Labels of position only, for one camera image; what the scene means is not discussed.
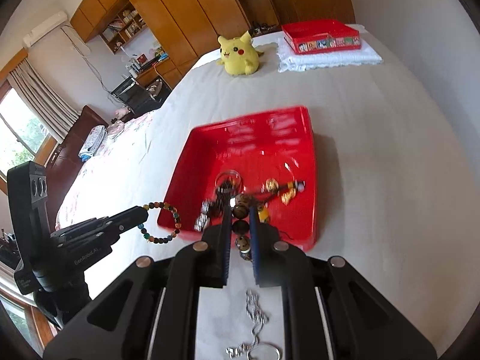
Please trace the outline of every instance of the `silver chain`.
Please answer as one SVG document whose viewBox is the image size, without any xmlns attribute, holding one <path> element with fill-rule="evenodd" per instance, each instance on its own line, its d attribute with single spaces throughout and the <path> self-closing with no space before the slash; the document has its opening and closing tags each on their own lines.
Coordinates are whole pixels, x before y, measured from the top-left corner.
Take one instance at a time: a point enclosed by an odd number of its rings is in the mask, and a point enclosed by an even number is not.
<svg viewBox="0 0 480 360">
<path fill-rule="evenodd" d="M 248 316 L 253 322 L 253 328 L 251 334 L 253 335 L 253 342 L 242 343 L 236 348 L 226 348 L 226 353 L 230 356 L 231 359 L 234 357 L 242 356 L 246 352 L 250 351 L 260 343 L 258 335 L 263 329 L 263 326 L 268 322 L 268 316 L 260 308 L 258 304 L 258 294 L 251 289 L 248 289 L 245 292 L 245 310 L 247 311 Z"/>
</svg>

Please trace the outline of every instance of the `white bedsheet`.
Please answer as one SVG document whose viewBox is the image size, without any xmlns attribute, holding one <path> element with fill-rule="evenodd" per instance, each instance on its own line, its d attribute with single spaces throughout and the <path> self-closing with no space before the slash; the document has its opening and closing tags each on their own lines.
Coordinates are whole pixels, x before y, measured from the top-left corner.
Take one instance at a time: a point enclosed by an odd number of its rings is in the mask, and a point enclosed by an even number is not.
<svg viewBox="0 0 480 360">
<path fill-rule="evenodd" d="M 452 129 L 414 76 L 374 37 L 378 66 L 278 73 L 275 45 L 264 45 L 258 72 L 228 76 L 207 63 L 192 69 L 152 120 L 119 136 L 108 156 L 74 183 L 69 220 L 113 215 L 161 201 L 190 130 L 230 117 L 303 104 L 308 107 L 319 175 L 322 232 L 311 256 L 345 256 L 435 345 L 440 355 L 458 336 L 480 299 L 479 194 Z M 62 210 L 72 202 L 68 194 Z M 157 215 L 146 227 L 156 236 Z M 138 230 L 86 272 L 96 296 L 135 258 L 173 256 L 186 243 L 147 243 Z M 196 358 L 225 359 L 225 347 L 250 339 L 244 293 L 251 265 L 233 250 L 229 285 L 202 289 Z M 261 340 L 283 347 L 281 295 L 260 289 L 270 315 Z"/>
</svg>

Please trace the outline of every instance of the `stuffed toy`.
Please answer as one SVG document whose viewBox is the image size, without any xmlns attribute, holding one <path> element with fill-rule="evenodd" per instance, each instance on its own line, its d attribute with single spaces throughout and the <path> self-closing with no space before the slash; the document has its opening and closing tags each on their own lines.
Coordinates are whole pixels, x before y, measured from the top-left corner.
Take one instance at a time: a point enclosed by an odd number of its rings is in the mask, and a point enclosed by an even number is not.
<svg viewBox="0 0 480 360">
<path fill-rule="evenodd" d="M 255 73 L 259 64 L 258 56 L 263 52 L 255 50 L 251 42 L 248 31 L 241 37 L 230 40 L 219 36 L 221 59 L 217 64 L 225 65 L 226 72 L 232 76 Z"/>
</svg>

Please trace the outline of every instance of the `wooden headboard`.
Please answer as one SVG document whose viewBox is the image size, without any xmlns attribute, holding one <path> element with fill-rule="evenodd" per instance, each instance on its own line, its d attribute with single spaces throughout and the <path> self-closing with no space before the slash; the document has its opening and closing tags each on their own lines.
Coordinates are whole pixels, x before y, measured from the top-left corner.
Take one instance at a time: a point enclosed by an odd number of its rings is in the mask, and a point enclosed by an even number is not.
<svg viewBox="0 0 480 360">
<path fill-rule="evenodd" d="M 46 177 L 49 183 L 49 199 L 46 202 L 46 214 L 49 220 L 50 232 L 55 231 L 57 213 L 67 192 L 74 183 L 82 161 L 78 152 L 93 127 L 107 126 L 93 109 L 87 105 L 82 114 L 73 124 L 62 144 L 58 145 L 46 165 Z"/>
</svg>

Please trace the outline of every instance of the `red box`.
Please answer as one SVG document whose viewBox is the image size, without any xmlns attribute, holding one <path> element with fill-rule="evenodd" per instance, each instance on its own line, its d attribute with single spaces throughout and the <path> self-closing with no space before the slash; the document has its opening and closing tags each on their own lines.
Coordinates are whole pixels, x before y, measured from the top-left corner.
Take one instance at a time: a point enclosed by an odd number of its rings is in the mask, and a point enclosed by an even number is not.
<svg viewBox="0 0 480 360">
<path fill-rule="evenodd" d="M 360 33 L 337 20 L 311 20 L 284 24 L 285 40 L 295 54 L 359 50 Z"/>
<path fill-rule="evenodd" d="M 267 179 L 280 185 L 305 181 L 285 206 L 280 198 L 268 202 L 270 224 L 283 240 L 304 250 L 316 239 L 317 176 L 313 133 L 305 107 L 292 107 L 194 128 L 173 172 L 164 201 L 178 209 L 182 231 L 178 235 L 194 241 L 202 233 L 194 230 L 202 201 L 212 199 L 215 178 L 234 169 L 242 177 L 245 193 L 257 191 Z M 212 220 L 212 225 L 220 223 Z M 159 226 L 174 228 L 172 215 L 160 211 Z"/>
</svg>

